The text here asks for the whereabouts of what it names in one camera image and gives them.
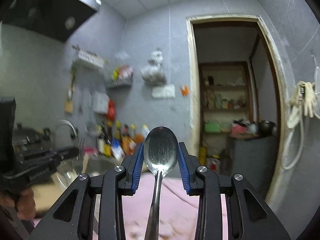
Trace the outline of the person's left hand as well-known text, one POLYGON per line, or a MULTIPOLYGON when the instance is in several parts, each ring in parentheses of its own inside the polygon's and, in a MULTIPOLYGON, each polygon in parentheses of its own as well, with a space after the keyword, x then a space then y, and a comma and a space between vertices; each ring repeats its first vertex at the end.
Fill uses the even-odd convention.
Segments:
POLYGON ((17 202, 7 193, 1 192, 1 206, 16 208, 17 216, 20 220, 31 220, 36 215, 36 204, 32 188, 22 191, 17 202))

